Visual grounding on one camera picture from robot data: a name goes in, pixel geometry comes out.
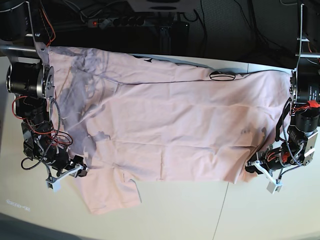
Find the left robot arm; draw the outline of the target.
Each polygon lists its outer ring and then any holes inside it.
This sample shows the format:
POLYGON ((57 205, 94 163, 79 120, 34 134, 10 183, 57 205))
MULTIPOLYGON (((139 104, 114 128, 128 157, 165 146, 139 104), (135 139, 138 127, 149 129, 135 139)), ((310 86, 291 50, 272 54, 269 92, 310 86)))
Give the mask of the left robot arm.
POLYGON ((299 0, 296 67, 290 77, 290 96, 275 127, 277 148, 258 151, 245 164, 248 173, 280 176, 313 159, 320 126, 320 2, 299 0))

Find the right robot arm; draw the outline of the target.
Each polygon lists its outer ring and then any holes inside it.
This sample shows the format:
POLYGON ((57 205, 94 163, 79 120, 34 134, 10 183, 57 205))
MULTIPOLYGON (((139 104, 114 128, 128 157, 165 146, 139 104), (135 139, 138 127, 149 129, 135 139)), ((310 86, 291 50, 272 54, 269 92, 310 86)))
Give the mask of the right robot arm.
POLYGON ((49 60, 49 46, 55 38, 40 0, 1 1, 0 51, 10 62, 5 83, 14 94, 12 113, 21 120, 25 158, 56 171, 56 177, 48 177, 50 183, 88 173, 81 156, 68 154, 71 136, 51 120, 53 111, 59 109, 49 60))

